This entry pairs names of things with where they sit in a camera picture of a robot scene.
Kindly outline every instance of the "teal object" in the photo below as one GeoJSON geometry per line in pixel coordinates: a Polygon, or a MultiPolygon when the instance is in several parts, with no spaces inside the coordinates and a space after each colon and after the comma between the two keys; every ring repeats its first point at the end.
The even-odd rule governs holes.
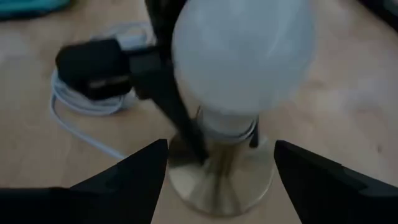
{"type": "Polygon", "coordinates": [[[69,3],[70,0],[0,0],[0,19],[40,16],[69,3]]]}

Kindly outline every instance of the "brass lamp base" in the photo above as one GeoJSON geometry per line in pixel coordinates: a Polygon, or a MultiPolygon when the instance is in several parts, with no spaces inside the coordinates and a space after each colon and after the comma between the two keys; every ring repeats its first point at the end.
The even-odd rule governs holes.
{"type": "Polygon", "coordinates": [[[249,140],[223,144],[207,140],[210,158],[201,166],[179,136],[170,142],[169,177],[191,207],[214,216],[241,215],[266,194],[274,174],[273,150],[249,140]]]}

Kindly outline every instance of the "white frosted bulb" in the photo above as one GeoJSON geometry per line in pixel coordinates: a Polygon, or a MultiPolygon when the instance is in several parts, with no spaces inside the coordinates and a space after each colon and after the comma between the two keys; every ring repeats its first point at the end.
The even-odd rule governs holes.
{"type": "Polygon", "coordinates": [[[176,73],[207,108],[257,115],[298,87],[313,42],[307,0],[188,0],[174,30],[176,73]]]}

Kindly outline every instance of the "white cord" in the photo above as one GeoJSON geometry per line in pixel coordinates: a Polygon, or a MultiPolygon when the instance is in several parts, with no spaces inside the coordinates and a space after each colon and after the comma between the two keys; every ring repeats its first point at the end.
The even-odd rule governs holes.
{"type": "MultiPolygon", "coordinates": [[[[108,37],[117,38],[123,50],[131,50],[143,45],[150,44],[152,41],[154,41],[152,28],[150,24],[146,22],[118,24],[104,34],[96,35],[91,39],[103,39],[108,37]],[[121,35],[123,33],[126,33],[128,30],[131,30],[132,28],[140,28],[142,34],[121,35]]],[[[64,122],[55,109],[55,102],[56,100],[59,100],[77,113],[90,116],[106,116],[132,106],[133,103],[137,100],[134,91],[131,91],[125,96],[117,96],[101,101],[91,101],[83,95],[79,94],[78,92],[70,89],[64,82],[62,82],[58,78],[58,72],[56,69],[52,74],[51,86],[52,96],[50,100],[50,112],[54,115],[58,124],[60,124],[63,128],[70,131],[78,138],[86,141],[88,144],[91,144],[94,147],[97,147],[99,150],[107,153],[108,155],[120,160],[126,158],[126,156],[121,154],[119,151],[93,139],[85,133],[77,130],[72,125],[64,122]]]]}

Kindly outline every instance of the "wooden surface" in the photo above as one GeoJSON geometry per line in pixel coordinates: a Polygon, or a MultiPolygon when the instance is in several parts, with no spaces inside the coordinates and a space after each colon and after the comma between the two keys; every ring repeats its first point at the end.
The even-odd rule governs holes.
{"type": "MultiPolygon", "coordinates": [[[[397,34],[355,1],[312,3],[318,43],[308,80],[264,113],[262,131],[398,186],[397,34]]],[[[147,20],[141,0],[86,0],[40,19],[0,23],[0,187],[68,187],[115,164],[51,117],[53,61],[66,43],[147,20]]],[[[174,133],[151,102],[107,118],[57,109],[126,154],[174,133]]],[[[213,220],[189,210],[166,179],[153,223],[300,223],[278,175],[267,197],[246,215],[213,220]]]]}

